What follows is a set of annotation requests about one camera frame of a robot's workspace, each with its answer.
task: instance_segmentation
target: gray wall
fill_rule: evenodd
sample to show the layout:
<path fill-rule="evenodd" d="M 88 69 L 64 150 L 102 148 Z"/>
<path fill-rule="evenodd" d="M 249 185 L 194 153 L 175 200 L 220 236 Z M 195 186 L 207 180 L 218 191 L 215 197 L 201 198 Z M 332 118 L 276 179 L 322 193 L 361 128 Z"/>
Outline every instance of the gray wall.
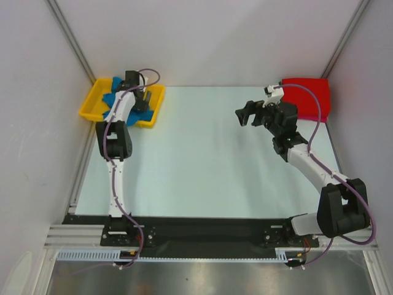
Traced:
<path fill-rule="evenodd" d="M 89 126 L 77 111 L 91 83 L 44 1 L 2 1 L 0 28 L 1 290 L 26 251 L 34 273 L 64 210 Z"/>
<path fill-rule="evenodd" d="M 149 66 L 167 86 L 250 86 L 320 76 L 359 0 L 58 3 L 96 77 Z"/>
<path fill-rule="evenodd" d="M 393 2 L 375 0 L 330 77 L 333 141 L 343 170 L 367 184 L 377 241 L 393 273 Z"/>

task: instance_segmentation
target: reflective metal surface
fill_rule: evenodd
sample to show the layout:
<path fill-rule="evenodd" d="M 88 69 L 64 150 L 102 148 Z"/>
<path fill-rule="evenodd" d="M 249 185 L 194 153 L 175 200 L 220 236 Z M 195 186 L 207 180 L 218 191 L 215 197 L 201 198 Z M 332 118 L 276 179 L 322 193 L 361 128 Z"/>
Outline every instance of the reflective metal surface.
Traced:
<path fill-rule="evenodd" d="M 47 294 L 375 294 L 361 251 L 330 252 L 306 270 L 284 264 L 140 262 L 121 271 L 101 266 L 69 275 L 92 265 L 57 262 Z"/>

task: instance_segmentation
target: yellow tray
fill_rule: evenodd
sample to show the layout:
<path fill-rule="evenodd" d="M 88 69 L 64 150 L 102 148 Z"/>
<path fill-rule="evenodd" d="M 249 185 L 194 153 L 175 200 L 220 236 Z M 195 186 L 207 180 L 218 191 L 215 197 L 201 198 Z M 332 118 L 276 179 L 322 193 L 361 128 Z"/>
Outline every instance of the yellow tray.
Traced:
<path fill-rule="evenodd" d="M 97 79 L 93 88 L 87 95 L 83 105 L 79 109 L 79 115 L 90 121 L 103 121 L 103 113 L 109 111 L 109 106 L 103 102 L 103 95 L 110 93 L 112 87 L 112 79 Z M 149 107 L 153 110 L 153 117 L 151 121 L 137 121 L 134 126 L 142 128 L 153 128 L 157 120 L 157 114 L 160 110 L 162 101 L 164 100 L 165 86 L 155 84 L 148 86 L 146 90 L 152 92 Z"/>

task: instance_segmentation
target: blue cloth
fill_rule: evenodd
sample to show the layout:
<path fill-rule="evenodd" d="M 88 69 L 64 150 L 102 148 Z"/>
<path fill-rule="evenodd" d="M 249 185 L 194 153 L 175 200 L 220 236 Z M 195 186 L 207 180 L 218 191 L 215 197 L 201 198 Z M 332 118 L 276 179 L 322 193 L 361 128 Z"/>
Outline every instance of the blue cloth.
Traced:
<path fill-rule="evenodd" d="M 112 80 L 112 93 L 106 93 L 103 96 L 103 102 L 105 102 L 110 108 L 113 107 L 114 103 L 115 103 L 115 99 L 116 99 L 116 94 L 115 94 L 115 90 L 116 88 L 119 86 L 119 84 L 121 83 L 122 79 L 119 77 L 113 77 Z M 127 126 L 132 126 L 134 125 L 137 121 L 142 120 L 142 121 L 148 121 L 150 122 L 153 118 L 153 111 L 148 110 L 146 112 L 141 112 L 141 111 L 137 111 L 137 110 L 131 110 L 130 115 L 127 118 L 127 122 L 126 125 Z M 109 111 L 106 111 L 103 116 L 104 119 L 108 116 Z"/>

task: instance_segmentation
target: white panel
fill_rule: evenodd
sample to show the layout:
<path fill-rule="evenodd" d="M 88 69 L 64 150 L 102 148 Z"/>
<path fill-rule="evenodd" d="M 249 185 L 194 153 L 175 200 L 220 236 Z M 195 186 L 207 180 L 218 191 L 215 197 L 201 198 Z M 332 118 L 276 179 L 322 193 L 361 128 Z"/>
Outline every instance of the white panel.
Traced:
<path fill-rule="evenodd" d="M 64 210 L 89 126 L 77 110 L 91 84 L 44 1 L 2 1 L 0 28 L 1 290 L 27 251 L 36 274 Z"/>
<path fill-rule="evenodd" d="M 155 68 L 166 85 L 319 77 L 359 0 L 58 0 L 96 77 Z"/>
<path fill-rule="evenodd" d="M 329 124 L 344 172 L 361 177 L 393 272 L 393 2 L 374 1 L 331 73 Z"/>
<path fill-rule="evenodd" d="M 241 127 L 235 110 L 262 100 L 261 87 L 168 87 L 153 129 L 130 127 L 125 201 L 134 215 L 287 218 L 317 210 L 319 193 L 274 149 L 264 127 Z M 299 120 L 309 138 L 315 122 Z M 337 169 L 325 124 L 313 150 Z M 95 142 L 76 214 L 108 214 L 106 161 Z"/>

